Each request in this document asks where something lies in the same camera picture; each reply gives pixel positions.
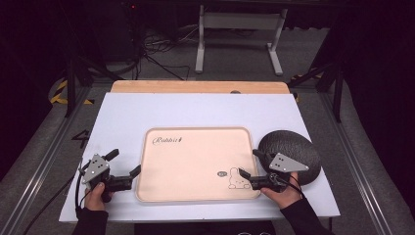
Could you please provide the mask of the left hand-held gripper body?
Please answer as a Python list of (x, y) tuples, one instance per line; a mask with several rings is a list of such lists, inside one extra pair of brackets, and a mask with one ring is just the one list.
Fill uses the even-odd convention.
[(129, 175), (110, 175), (110, 164), (103, 157), (95, 154), (89, 163), (80, 170), (80, 173), (83, 177), (82, 183), (90, 190), (100, 182), (106, 185), (106, 189), (101, 198), (104, 203), (108, 203), (112, 199), (112, 192), (130, 190), (132, 188), (133, 178)]

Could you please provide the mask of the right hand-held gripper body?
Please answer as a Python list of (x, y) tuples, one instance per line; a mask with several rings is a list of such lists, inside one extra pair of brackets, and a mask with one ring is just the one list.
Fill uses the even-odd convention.
[(250, 183), (254, 190), (269, 188), (282, 193), (290, 183), (291, 173), (294, 171), (307, 171), (309, 167), (299, 163), (281, 153), (266, 154), (267, 160), (259, 160), (266, 171), (265, 176), (251, 176)]

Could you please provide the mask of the black textured round plate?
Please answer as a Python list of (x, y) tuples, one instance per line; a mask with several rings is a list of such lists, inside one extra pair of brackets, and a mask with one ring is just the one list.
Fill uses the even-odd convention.
[(298, 181), (301, 186), (313, 182), (320, 173), (321, 160), (313, 144), (293, 131), (272, 131), (260, 140), (257, 149), (271, 156), (280, 153), (303, 165), (307, 165), (309, 170), (299, 172)]

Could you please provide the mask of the person's left hand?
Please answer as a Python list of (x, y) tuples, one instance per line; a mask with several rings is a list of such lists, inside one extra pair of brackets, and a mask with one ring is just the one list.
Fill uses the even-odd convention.
[(103, 182), (98, 183), (92, 190), (85, 190), (84, 206), (90, 211), (104, 211), (105, 203), (101, 196), (106, 189), (106, 185)]

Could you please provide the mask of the person's right hand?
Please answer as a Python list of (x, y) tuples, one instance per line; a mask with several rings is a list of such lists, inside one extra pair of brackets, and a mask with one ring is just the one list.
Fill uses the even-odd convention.
[(302, 198), (302, 195), (299, 192), (300, 187), (298, 184), (298, 174), (296, 172), (291, 173), (290, 183), (293, 184), (294, 187), (288, 186), (282, 193), (277, 193), (269, 188), (261, 188), (260, 192), (275, 202), (278, 208), (282, 210)]

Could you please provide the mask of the white table cover board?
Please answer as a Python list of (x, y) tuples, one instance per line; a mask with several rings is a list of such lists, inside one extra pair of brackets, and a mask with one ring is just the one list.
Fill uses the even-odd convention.
[[(286, 129), (308, 135), (291, 94), (108, 93), (83, 154), (119, 149), (111, 171), (124, 174), (141, 162), (145, 133), (153, 127), (242, 126), (256, 145), (267, 133)], [(115, 194), (107, 205), (115, 222), (266, 220), (280, 218), (275, 204), (261, 195), (248, 200), (145, 203), (133, 189)]]

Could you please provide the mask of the yellow black floor tape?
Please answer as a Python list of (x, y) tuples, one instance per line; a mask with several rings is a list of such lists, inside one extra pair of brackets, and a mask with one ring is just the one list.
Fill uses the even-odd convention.
[(68, 81), (65, 78), (59, 81), (55, 91), (49, 98), (50, 103), (67, 105), (69, 103), (69, 99), (63, 97), (64, 90), (67, 87), (68, 87)]

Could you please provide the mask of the black tripod stand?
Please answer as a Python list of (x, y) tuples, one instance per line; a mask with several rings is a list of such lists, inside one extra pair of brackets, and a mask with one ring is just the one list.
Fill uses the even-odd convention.
[(307, 80), (320, 75), (315, 89), (318, 92), (327, 92), (331, 86), (334, 86), (334, 97), (332, 103), (332, 112), (337, 122), (341, 121), (341, 101), (343, 94), (344, 76), (340, 63), (328, 63), (321, 67), (310, 69), (306, 74), (296, 76), (291, 79), (287, 85), (294, 88)]
[(80, 57), (80, 56), (71, 56), (68, 60), (67, 67), (67, 78), (68, 78), (68, 104), (67, 104), (67, 113), (66, 117), (69, 118), (71, 114), (75, 111), (78, 102), (76, 101), (76, 81), (79, 80), (79, 83), (83, 87), (90, 87), (93, 83), (91, 76), (91, 71), (89, 68), (94, 69), (98, 73), (102, 74), (105, 77), (110, 78), (111, 80), (122, 80), (122, 77), (116, 75), (115, 73), (105, 69), (104, 67), (99, 66), (93, 61)]

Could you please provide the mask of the wooden table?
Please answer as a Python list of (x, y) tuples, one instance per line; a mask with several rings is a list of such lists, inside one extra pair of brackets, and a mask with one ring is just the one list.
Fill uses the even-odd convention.
[(266, 81), (182, 81), (182, 80), (119, 80), (112, 93), (231, 93), (289, 94), (284, 82)]

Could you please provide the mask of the black equipment with red light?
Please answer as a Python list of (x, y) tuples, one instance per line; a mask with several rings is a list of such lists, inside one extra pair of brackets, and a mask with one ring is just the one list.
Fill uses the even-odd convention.
[(124, 13), (130, 42), (133, 47), (133, 60), (139, 62), (143, 56), (144, 20), (142, 8), (132, 0), (122, 0), (121, 9)]

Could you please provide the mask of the aluminium floor rail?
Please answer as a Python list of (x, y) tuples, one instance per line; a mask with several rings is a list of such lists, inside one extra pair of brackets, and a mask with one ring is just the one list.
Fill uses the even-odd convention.
[(365, 176), (357, 155), (355, 154), (348, 136), (346, 135), (346, 131), (334, 115), (332, 110), (332, 101), (329, 95), (326, 93), (319, 93), (319, 97), (346, 153), (348, 168), (378, 235), (393, 235), (391, 227), (386, 220), (377, 198), (375, 197), (373, 188)]
[(5, 178), (0, 181), (0, 235), (70, 235), (72, 223), (60, 222), (86, 137), (101, 106), (106, 88), (82, 88), (91, 99), (70, 117), (67, 107), (54, 104)]

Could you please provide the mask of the white metal desk frame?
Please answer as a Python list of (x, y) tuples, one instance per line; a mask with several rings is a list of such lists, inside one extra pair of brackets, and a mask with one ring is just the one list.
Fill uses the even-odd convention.
[(254, 13), (216, 13), (207, 12), (204, 5), (199, 11), (199, 42), (195, 63), (195, 72), (204, 71), (205, 59), (205, 29), (250, 29), (250, 30), (273, 30), (273, 41), (266, 44), (266, 49), (277, 76), (283, 75), (283, 70), (276, 52), (277, 45), (283, 30), (288, 10), (283, 9), (277, 14), (254, 14)]

